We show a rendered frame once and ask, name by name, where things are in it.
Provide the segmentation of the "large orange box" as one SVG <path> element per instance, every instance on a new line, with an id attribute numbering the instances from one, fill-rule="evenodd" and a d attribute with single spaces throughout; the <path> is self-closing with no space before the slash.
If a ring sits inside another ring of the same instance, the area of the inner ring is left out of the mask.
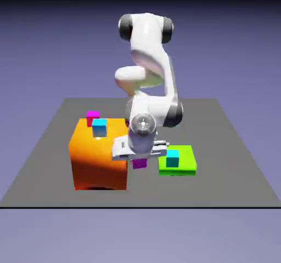
<path id="1" fill-rule="evenodd" d="M 113 161 L 111 149 L 114 139 L 127 134 L 123 118 L 107 119 L 107 136 L 93 137 L 85 118 L 79 119 L 69 142 L 72 176 L 76 190 L 106 188 L 125 190 L 127 162 Z"/>

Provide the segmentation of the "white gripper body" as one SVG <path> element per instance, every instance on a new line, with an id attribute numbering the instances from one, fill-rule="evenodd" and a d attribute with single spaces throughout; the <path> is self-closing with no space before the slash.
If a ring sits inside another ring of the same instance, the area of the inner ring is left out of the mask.
<path id="1" fill-rule="evenodd" d="M 169 145 L 169 142 L 155 140 L 153 137 L 119 136 L 113 142 L 112 160 L 123 161 L 165 156 Z"/>

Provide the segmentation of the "small cyan cube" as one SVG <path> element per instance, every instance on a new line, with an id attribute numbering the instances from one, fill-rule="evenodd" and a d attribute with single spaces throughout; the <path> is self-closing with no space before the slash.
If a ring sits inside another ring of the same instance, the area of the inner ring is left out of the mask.
<path id="1" fill-rule="evenodd" d="M 92 132 L 94 137 L 106 137 L 107 136 L 107 119 L 95 118 L 92 121 Z"/>
<path id="2" fill-rule="evenodd" d="M 167 150 L 166 167 L 167 168 L 178 168 L 179 167 L 179 150 L 178 149 Z"/>

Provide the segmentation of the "large green box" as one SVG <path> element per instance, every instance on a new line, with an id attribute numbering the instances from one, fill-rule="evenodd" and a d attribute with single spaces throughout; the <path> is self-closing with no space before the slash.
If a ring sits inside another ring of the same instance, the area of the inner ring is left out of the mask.
<path id="1" fill-rule="evenodd" d="M 158 158 L 159 175 L 162 176 L 195 176 L 197 163 L 191 145 L 170 145 L 167 150 L 179 150 L 179 167 L 167 168 L 166 156 Z"/>

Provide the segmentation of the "small magenta cube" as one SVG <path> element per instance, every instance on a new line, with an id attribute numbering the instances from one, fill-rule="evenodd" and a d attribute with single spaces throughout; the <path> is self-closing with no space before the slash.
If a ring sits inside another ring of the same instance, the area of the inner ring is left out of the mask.
<path id="1" fill-rule="evenodd" d="M 132 168 L 133 169 L 142 169 L 147 167 L 147 159 L 134 159 L 132 161 Z"/>
<path id="2" fill-rule="evenodd" d="M 94 119 L 99 119 L 99 118 L 100 118 L 99 111 L 87 111 L 87 113 L 86 113 L 87 126 L 91 127 L 92 126 L 92 121 Z"/>

